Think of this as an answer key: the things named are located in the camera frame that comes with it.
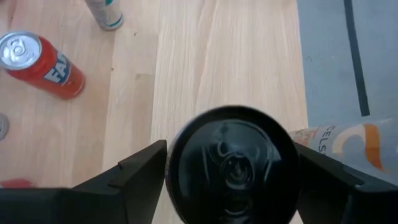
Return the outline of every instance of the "silver can lid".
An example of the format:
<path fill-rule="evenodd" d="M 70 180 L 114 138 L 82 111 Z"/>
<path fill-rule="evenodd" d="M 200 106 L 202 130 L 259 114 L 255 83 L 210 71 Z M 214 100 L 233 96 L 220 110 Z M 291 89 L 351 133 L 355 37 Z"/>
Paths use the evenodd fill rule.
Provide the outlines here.
<path fill-rule="evenodd" d="M 8 118 L 6 115 L 0 113 L 0 140 L 6 137 L 8 132 Z"/>
<path fill-rule="evenodd" d="M 29 68 L 40 57 L 39 37 L 27 31 L 10 32 L 0 38 L 0 66 L 8 70 Z"/>

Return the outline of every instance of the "pull tab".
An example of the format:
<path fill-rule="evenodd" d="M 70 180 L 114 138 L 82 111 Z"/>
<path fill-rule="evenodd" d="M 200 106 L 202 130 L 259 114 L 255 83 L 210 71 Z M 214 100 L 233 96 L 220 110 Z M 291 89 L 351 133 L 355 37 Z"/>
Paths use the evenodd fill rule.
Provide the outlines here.
<path fill-rule="evenodd" d="M 18 60 L 18 57 L 23 56 L 26 52 L 24 41 L 21 39 L 12 40 L 7 45 L 10 49 L 10 56 L 13 62 Z"/>

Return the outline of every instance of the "wooden table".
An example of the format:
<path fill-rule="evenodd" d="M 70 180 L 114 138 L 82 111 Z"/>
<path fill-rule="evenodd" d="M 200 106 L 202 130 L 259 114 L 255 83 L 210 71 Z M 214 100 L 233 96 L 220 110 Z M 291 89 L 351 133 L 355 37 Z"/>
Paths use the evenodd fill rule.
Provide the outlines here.
<path fill-rule="evenodd" d="M 62 101 L 0 72 L 0 180 L 74 186 L 225 104 L 307 126 L 295 0 L 121 0 L 101 30 L 82 0 L 0 0 L 0 33 L 46 37 L 86 75 Z M 154 223 L 180 223 L 166 191 Z"/>

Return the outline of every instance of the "black line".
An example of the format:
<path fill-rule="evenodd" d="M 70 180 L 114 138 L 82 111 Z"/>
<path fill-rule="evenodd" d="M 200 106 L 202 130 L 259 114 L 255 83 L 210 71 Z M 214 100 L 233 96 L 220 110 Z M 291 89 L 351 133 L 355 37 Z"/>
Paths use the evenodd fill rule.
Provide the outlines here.
<path fill-rule="evenodd" d="M 351 57 L 353 59 L 356 90 L 358 92 L 359 108 L 362 116 L 369 116 L 368 95 L 366 94 L 365 81 L 363 78 L 363 70 L 361 63 L 361 55 L 359 53 L 358 40 L 356 38 L 354 10 L 352 0 L 344 0 L 346 13 L 346 24 L 348 31 L 349 46 L 351 48 Z"/>

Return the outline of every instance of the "fanta can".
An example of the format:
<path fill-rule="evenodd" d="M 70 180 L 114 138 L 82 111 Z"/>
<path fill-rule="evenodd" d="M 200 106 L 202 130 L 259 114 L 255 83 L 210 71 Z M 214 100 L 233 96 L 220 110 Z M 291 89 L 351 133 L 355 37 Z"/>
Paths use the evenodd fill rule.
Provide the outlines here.
<path fill-rule="evenodd" d="M 22 178 L 0 181 L 0 189 L 25 189 L 32 187 L 35 187 L 35 185 L 31 181 Z"/>
<path fill-rule="evenodd" d="M 63 99 L 76 97 L 84 74 L 48 40 L 27 31 L 0 38 L 0 67 L 12 77 Z"/>

